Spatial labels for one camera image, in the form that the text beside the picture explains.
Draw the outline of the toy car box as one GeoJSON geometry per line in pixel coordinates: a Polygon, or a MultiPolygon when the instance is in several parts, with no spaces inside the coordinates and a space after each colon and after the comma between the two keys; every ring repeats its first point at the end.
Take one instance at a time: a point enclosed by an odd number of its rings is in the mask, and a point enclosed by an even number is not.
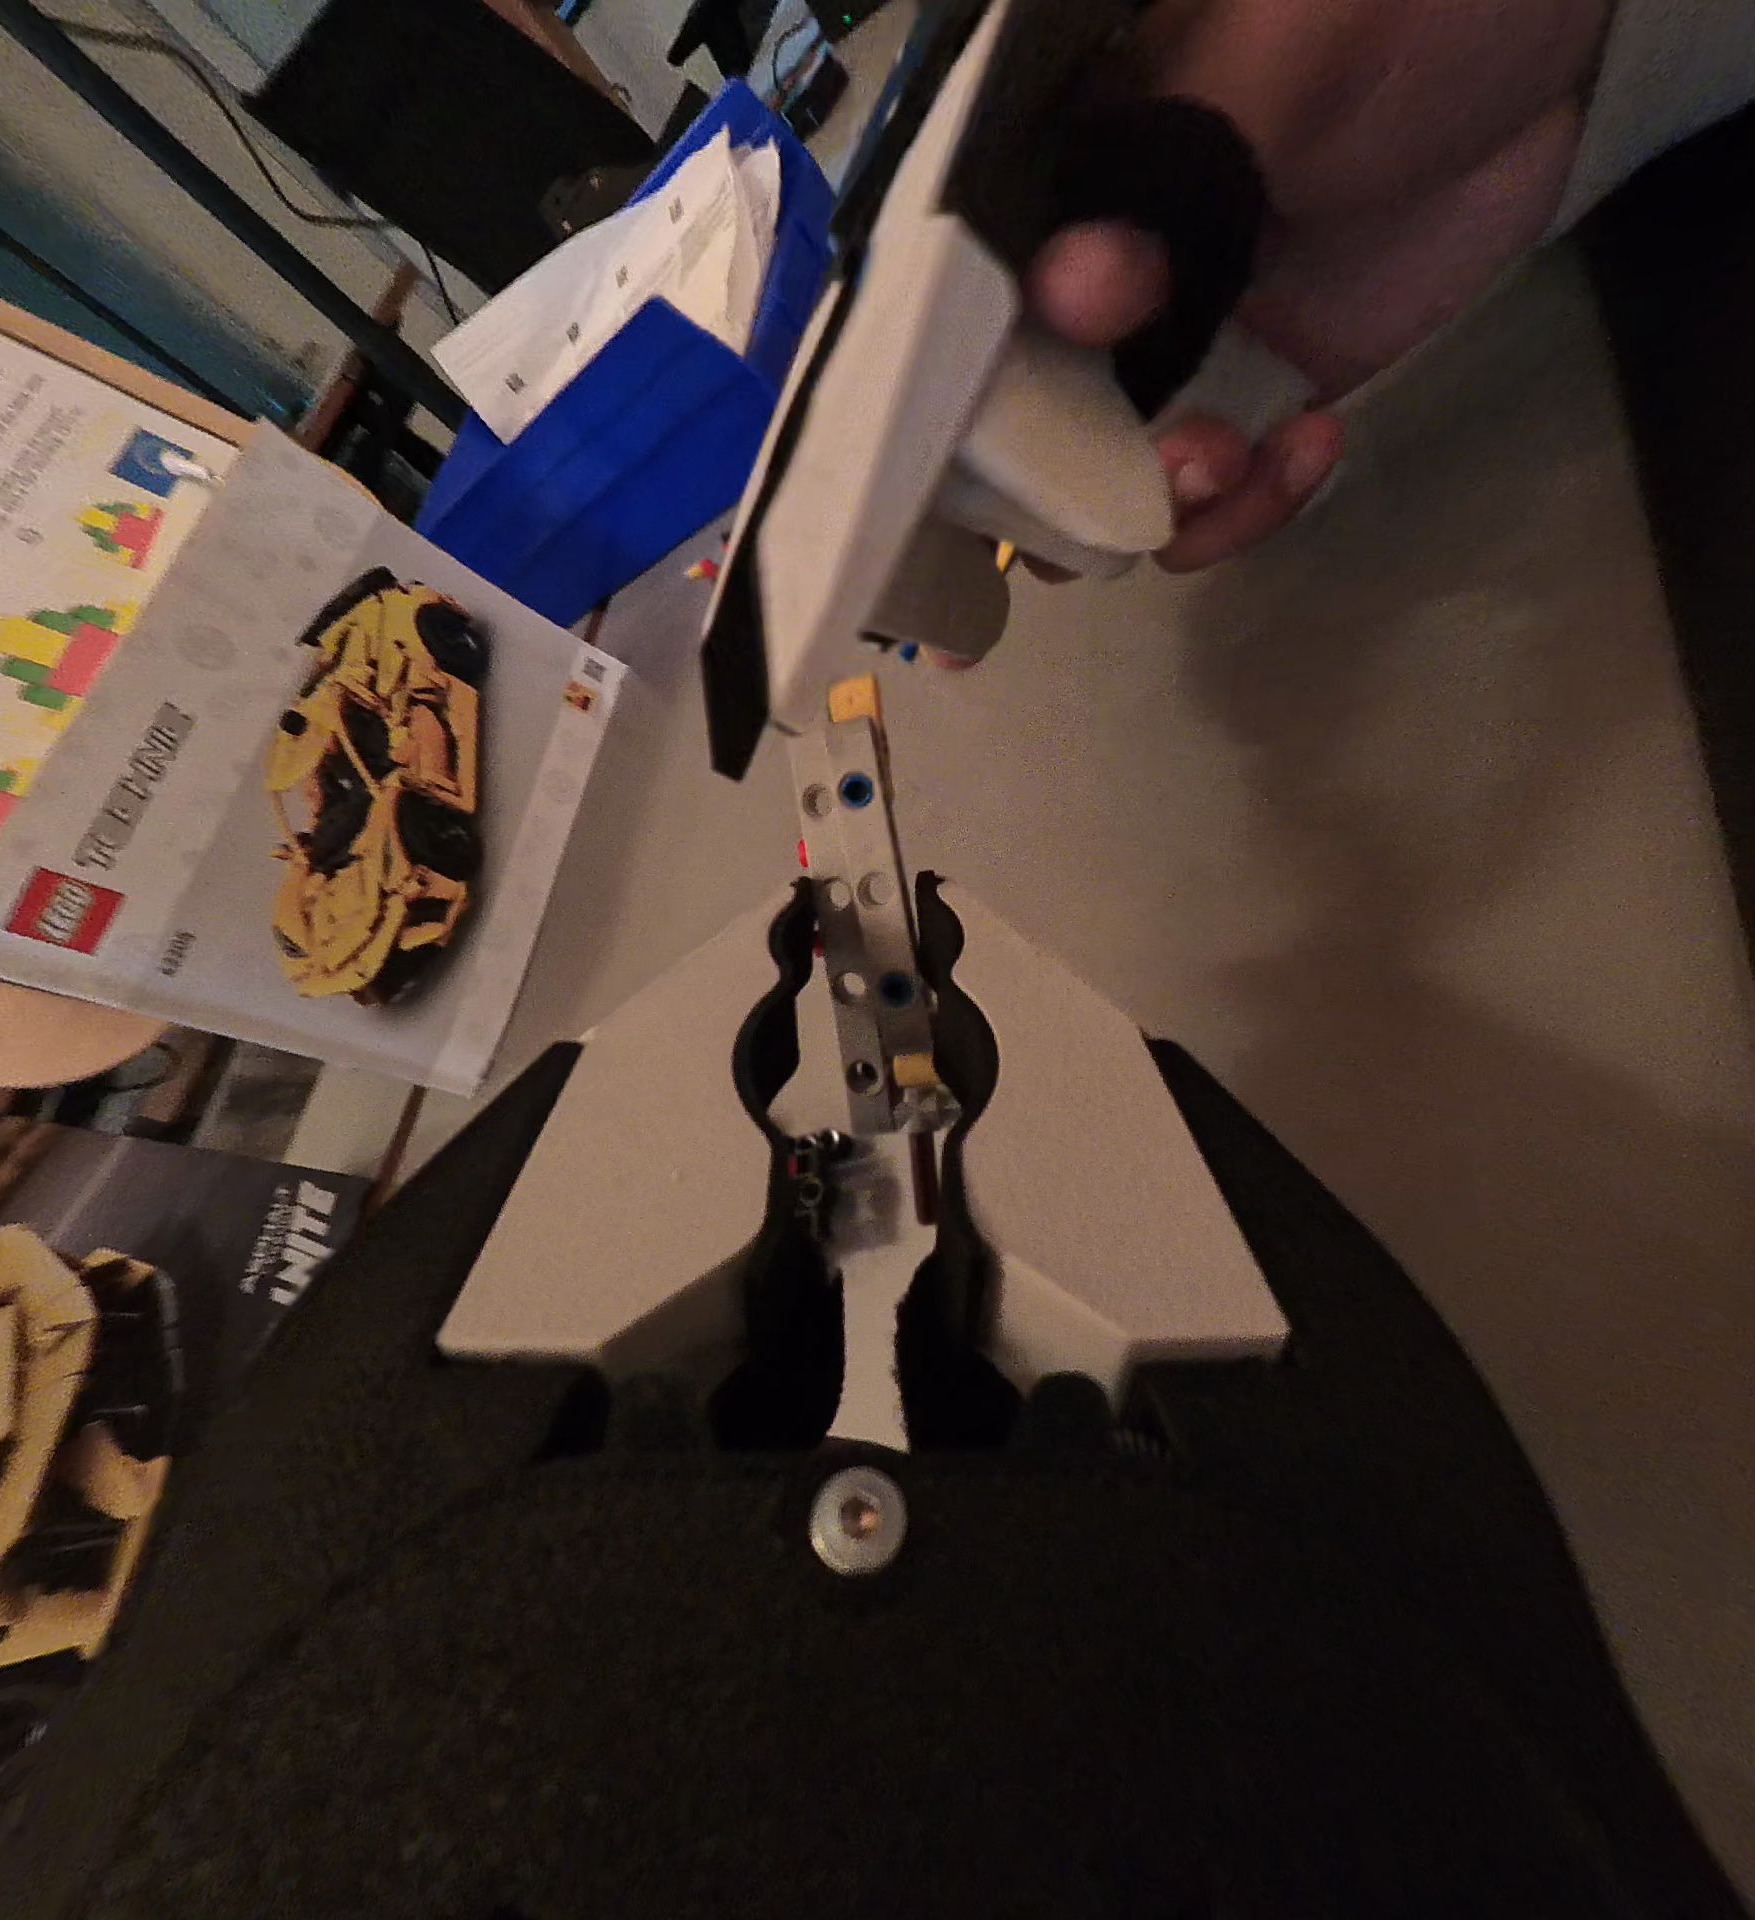
{"type": "Polygon", "coordinates": [[[0,1807],[370,1181],[0,1116],[0,1807]]]}

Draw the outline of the blue plastic bin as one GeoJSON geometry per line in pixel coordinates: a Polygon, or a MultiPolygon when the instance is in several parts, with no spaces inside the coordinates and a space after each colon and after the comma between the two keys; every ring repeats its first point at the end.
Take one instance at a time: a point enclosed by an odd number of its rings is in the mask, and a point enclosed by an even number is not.
{"type": "Polygon", "coordinates": [[[833,187],[746,81],[720,86],[627,209],[663,209],[720,134],[779,164],[742,349],[663,299],[643,300],[513,439],[470,411],[416,517],[425,541],[561,626],[738,504],[824,289],[833,187]]]}

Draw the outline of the person's right forearm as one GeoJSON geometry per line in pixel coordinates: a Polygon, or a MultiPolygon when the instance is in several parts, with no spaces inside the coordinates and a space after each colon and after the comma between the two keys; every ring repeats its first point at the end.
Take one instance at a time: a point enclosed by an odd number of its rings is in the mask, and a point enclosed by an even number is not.
{"type": "Polygon", "coordinates": [[[1755,2],[1618,2],[1555,217],[1558,239],[1613,187],[1755,104],[1755,2]]]}

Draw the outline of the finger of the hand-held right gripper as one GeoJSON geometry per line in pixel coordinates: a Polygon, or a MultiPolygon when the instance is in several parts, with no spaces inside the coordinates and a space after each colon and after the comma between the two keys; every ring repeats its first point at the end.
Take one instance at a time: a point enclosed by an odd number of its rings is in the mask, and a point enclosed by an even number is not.
{"type": "Polygon", "coordinates": [[[1006,624],[1001,542],[933,519],[917,527],[873,610],[860,619],[860,639],[965,670],[999,645],[1006,624]]]}
{"type": "Polygon", "coordinates": [[[712,770],[807,732],[864,636],[1019,314],[946,187],[1009,2],[923,5],[841,175],[833,267],[774,403],[702,628],[712,770]]]}

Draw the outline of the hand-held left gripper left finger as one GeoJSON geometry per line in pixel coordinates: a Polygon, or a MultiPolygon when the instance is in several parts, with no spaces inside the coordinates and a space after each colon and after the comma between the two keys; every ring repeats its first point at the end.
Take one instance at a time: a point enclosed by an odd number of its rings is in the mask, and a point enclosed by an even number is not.
{"type": "Polygon", "coordinates": [[[710,1428],[817,1428],[817,1150],[771,1114],[815,957],[815,888],[795,881],[600,1023],[444,1355],[666,1379],[710,1428]]]}

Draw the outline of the black board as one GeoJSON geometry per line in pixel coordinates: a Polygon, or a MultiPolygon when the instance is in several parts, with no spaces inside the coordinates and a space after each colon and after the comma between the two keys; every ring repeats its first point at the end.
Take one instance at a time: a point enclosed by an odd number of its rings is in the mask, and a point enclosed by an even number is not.
{"type": "Polygon", "coordinates": [[[329,184],[496,294],[556,246],[548,194],[659,150],[480,2],[324,5],[244,99],[329,184]]]}

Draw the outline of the grey desk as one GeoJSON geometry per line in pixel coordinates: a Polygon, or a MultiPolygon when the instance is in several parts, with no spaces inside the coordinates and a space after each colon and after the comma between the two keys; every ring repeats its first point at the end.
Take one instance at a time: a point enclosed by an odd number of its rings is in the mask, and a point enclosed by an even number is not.
{"type": "Polygon", "coordinates": [[[1348,426],[1248,558],[883,659],[897,824],[1440,1309],[1755,1911],[1755,992],[1578,257],[1348,426]]]}

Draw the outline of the grey beam toy brick subassembly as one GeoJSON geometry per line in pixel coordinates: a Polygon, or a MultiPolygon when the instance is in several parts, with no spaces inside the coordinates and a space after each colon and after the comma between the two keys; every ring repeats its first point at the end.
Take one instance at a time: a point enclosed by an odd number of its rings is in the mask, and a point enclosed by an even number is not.
{"type": "Polygon", "coordinates": [[[850,1259],[911,1267],[937,1236],[939,1150],[961,1108],[937,1067],[937,991],[920,956],[875,672],[836,680],[815,728],[787,750],[829,1013],[826,1126],[850,1137],[837,1236],[850,1259]]]}

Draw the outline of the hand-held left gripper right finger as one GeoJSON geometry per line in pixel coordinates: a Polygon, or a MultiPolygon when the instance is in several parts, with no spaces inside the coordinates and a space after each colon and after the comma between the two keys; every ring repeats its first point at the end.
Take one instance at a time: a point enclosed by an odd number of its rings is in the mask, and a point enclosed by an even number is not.
{"type": "Polygon", "coordinates": [[[1149,1037],[967,888],[915,879],[935,1062],[959,1117],[914,1277],[914,1404],[1267,1362],[1290,1321],[1149,1037]]]}

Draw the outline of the white paper sheets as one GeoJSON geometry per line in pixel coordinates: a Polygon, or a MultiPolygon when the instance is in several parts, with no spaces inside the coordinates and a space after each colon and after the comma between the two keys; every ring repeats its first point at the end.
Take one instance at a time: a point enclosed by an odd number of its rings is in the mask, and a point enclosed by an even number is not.
{"type": "Polygon", "coordinates": [[[434,357],[500,442],[513,442],[649,300],[746,349],[774,253],[783,159],[717,131],[663,184],[520,274],[434,357]]]}

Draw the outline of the grey instruction booklet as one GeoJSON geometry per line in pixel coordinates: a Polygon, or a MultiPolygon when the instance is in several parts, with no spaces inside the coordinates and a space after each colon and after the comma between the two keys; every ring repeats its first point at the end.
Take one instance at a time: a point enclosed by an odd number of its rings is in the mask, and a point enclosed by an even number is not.
{"type": "Polygon", "coordinates": [[[473,1096],[623,680],[261,430],[0,824],[0,982],[473,1096]]]}

